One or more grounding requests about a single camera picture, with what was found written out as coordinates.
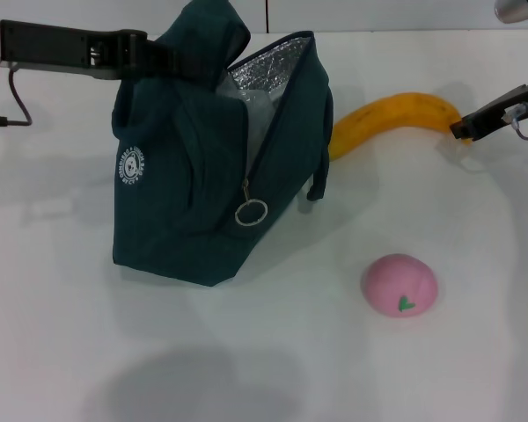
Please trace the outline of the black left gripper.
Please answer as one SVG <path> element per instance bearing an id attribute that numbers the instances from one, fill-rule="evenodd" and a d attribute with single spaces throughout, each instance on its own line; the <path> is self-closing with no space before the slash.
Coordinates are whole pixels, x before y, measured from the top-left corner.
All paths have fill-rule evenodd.
<path id="1" fill-rule="evenodd" d="M 13 20 L 0 21 L 1 64 L 29 69 L 122 80 L 141 78 L 219 81 L 227 66 L 226 47 L 186 49 L 148 40 L 137 30 L 89 31 Z"/>

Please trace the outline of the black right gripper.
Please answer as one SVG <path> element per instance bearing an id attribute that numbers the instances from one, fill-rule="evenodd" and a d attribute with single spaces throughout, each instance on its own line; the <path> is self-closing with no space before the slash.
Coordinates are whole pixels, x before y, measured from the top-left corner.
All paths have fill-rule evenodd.
<path id="1" fill-rule="evenodd" d="M 513 120 L 528 119 L 528 84 L 521 85 L 450 125 L 457 140 L 477 141 Z"/>

